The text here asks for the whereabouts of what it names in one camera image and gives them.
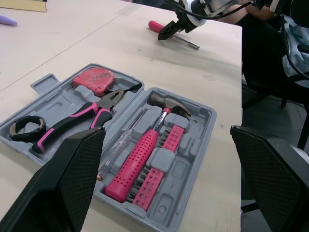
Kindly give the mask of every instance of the hammer head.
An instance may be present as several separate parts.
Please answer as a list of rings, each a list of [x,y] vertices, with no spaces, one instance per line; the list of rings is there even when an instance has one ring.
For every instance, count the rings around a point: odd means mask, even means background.
[[[172,111],[172,113],[177,113],[185,118],[191,116],[191,113],[183,104],[170,97],[162,98],[157,93],[153,93],[150,95],[149,103],[161,108],[168,108]]]

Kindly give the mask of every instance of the pliers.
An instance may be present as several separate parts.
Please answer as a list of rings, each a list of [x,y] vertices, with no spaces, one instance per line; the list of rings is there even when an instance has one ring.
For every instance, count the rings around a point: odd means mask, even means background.
[[[59,136],[65,133],[73,126],[86,121],[95,116],[90,128],[101,127],[105,122],[111,120],[113,107],[123,98],[125,91],[123,89],[115,90],[106,94],[98,102],[87,102],[74,114],[53,125],[43,137],[32,146],[32,150],[43,153]]]

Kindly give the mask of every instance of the white table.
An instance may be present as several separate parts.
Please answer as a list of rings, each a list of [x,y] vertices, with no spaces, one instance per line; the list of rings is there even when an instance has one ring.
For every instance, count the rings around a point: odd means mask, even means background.
[[[62,81],[89,63],[210,106],[218,117],[179,231],[239,232],[240,163],[229,129],[241,124],[241,28],[208,21],[184,33],[196,51],[148,29],[150,20],[176,20],[173,12],[118,0],[50,0],[47,9],[0,9],[19,23],[0,25],[0,120],[37,98],[34,81],[48,73]],[[0,218],[38,169],[1,144]],[[147,229],[93,200],[83,231]]]

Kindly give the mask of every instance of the pink screwdriver handle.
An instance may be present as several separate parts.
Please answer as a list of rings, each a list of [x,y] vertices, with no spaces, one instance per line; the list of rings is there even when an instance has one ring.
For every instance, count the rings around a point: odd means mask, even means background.
[[[117,176],[106,187],[105,194],[122,203],[155,147],[158,132],[151,129],[138,141]]]
[[[149,23],[148,23],[148,27],[151,29],[151,30],[153,30],[153,31],[155,31],[155,32],[157,32],[157,33],[159,33],[160,32],[160,30],[164,27],[163,25],[161,25],[161,24],[159,24],[159,23],[157,23],[157,22],[155,22],[155,21],[149,21]]]

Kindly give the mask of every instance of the purple object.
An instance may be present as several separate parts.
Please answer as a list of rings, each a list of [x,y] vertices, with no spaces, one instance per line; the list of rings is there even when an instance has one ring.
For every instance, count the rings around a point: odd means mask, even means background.
[[[0,15],[0,24],[5,24],[5,25],[9,25],[9,26],[17,26],[17,22],[7,18],[7,17],[4,17],[4,16],[1,16]]]

